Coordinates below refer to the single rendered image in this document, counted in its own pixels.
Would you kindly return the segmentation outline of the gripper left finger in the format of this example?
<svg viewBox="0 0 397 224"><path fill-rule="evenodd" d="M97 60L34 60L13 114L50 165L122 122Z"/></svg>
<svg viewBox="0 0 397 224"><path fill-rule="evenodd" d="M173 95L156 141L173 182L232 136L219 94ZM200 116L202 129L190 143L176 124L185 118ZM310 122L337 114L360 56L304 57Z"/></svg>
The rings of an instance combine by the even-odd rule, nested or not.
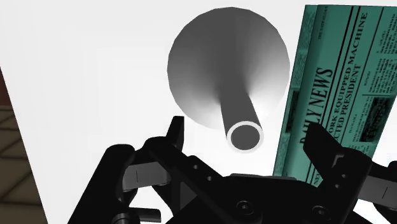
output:
<svg viewBox="0 0 397 224"><path fill-rule="evenodd" d="M167 224L231 224L211 172L203 178L203 165L181 152L182 116L174 116L164 137L151 137L135 150L115 144L103 154L67 224L141 224L161 222L157 209L134 208L138 188L151 186L172 211Z"/></svg>

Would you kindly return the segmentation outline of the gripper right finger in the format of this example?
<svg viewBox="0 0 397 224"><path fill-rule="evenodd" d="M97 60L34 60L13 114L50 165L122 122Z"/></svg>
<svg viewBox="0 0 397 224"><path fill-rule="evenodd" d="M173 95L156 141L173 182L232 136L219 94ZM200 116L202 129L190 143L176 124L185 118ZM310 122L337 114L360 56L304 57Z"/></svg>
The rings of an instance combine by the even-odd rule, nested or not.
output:
<svg viewBox="0 0 397 224"><path fill-rule="evenodd" d="M323 198L313 207L319 224L372 224L353 211L359 199L397 224L397 160L379 165L343 147L318 123L309 125L303 150L323 179L318 186Z"/></svg>

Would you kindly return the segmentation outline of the green folded newspaper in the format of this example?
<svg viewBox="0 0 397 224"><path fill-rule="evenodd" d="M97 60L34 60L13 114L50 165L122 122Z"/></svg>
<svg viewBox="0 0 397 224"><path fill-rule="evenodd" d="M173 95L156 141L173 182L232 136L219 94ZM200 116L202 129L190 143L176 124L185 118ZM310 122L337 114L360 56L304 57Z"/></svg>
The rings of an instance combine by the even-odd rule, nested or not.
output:
<svg viewBox="0 0 397 224"><path fill-rule="evenodd" d="M317 186L309 125L372 157L397 98L397 6L305 6L273 173Z"/></svg>

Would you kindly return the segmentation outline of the white narrow-necked vase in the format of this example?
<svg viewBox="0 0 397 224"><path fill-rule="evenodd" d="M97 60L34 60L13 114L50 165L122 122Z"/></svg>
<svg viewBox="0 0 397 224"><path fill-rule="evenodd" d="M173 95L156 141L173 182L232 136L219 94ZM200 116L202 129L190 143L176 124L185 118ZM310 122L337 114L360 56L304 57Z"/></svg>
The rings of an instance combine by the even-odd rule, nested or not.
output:
<svg viewBox="0 0 397 224"><path fill-rule="evenodd" d="M288 50L278 30L247 9L216 8L175 38L167 76L176 104L194 122L224 131L231 149L250 153L263 140L260 119L282 99Z"/></svg>

